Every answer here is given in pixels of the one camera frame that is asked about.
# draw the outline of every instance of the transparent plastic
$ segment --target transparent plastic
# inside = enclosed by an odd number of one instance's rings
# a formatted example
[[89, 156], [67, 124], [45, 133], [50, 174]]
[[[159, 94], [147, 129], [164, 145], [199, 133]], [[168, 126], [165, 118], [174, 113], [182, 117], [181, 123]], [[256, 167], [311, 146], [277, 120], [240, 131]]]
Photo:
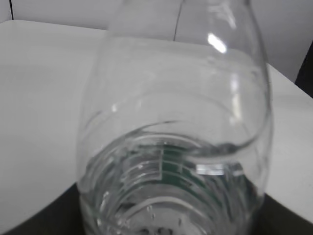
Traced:
[[82, 104], [89, 235], [246, 235], [272, 142], [264, 50], [246, 0], [125, 0]]

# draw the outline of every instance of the table surface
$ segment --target table surface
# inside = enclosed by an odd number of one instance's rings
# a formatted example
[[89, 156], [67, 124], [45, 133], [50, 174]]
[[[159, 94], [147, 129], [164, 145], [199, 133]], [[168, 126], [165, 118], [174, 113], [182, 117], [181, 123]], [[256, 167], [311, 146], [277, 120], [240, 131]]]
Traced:
[[[0, 233], [75, 182], [84, 85], [103, 30], [0, 24]], [[313, 100], [272, 66], [275, 135], [267, 194], [313, 223]]]

